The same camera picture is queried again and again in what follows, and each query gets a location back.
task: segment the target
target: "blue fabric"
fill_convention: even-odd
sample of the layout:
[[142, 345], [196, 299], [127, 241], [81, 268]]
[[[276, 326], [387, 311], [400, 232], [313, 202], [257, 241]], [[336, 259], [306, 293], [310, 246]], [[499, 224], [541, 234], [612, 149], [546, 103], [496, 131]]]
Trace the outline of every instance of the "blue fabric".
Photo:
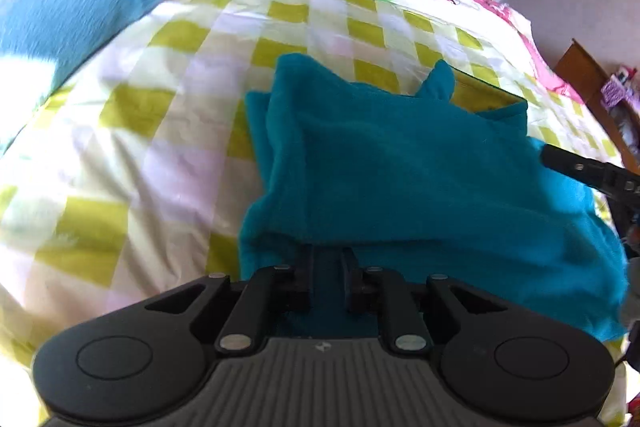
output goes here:
[[279, 58], [246, 110], [265, 195], [240, 235], [241, 274], [296, 245], [350, 245], [412, 282], [446, 273], [591, 333], [623, 333], [625, 255], [585, 185], [546, 169], [526, 102], [471, 114], [440, 62], [416, 96]]
[[161, 0], [0, 0], [0, 156], [78, 66]]

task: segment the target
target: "light blue towel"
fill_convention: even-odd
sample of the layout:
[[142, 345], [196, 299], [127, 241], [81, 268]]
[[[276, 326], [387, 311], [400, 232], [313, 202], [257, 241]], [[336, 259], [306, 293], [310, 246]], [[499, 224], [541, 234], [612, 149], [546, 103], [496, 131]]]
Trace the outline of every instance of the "light blue towel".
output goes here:
[[161, 0], [0, 0], [0, 156], [76, 68]]
[[296, 245], [349, 245], [412, 282], [446, 273], [591, 333], [623, 333], [620, 242], [586, 186], [544, 168], [525, 102], [471, 114], [439, 62], [415, 97], [280, 57], [271, 94], [246, 96], [266, 193], [241, 230], [241, 274]]

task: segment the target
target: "bed sheet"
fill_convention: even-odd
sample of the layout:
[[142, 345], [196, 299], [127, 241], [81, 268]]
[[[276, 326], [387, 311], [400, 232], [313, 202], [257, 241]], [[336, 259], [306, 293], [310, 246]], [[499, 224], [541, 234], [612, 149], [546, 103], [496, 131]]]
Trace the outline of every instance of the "bed sheet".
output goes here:
[[402, 93], [444, 58], [526, 99], [530, 136], [621, 164], [587, 109], [541, 86], [517, 31], [474, 0], [167, 0], [0, 159], [4, 352], [29, 365], [65, 327], [207, 272], [238, 276], [236, 238], [262, 193], [242, 100], [270, 89], [287, 52]]

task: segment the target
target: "teal garment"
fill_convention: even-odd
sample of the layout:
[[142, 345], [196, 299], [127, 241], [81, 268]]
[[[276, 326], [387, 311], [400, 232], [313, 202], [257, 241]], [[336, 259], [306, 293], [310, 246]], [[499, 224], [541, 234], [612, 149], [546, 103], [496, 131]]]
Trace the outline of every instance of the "teal garment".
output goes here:
[[71, 74], [161, 0], [0, 0], [0, 156]]
[[449, 103], [440, 61], [415, 96], [349, 84], [284, 55], [246, 110], [265, 195], [240, 234], [241, 274], [296, 247], [353, 247], [411, 282], [446, 273], [580, 328], [624, 331], [625, 255], [591, 189], [540, 163], [526, 102], [481, 114]]

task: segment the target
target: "wooden cabinet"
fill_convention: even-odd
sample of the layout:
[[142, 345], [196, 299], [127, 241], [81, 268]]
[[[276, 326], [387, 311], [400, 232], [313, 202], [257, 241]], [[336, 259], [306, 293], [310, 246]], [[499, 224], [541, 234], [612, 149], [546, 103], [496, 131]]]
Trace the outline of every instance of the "wooden cabinet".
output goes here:
[[638, 162], [622, 139], [618, 126], [613, 118], [609, 116], [607, 110], [602, 107], [600, 89], [609, 80], [607, 72], [575, 40], [554, 68], [554, 72], [571, 84], [584, 100], [591, 114], [598, 120], [598, 123], [620, 151], [624, 166], [630, 171], [640, 174]]

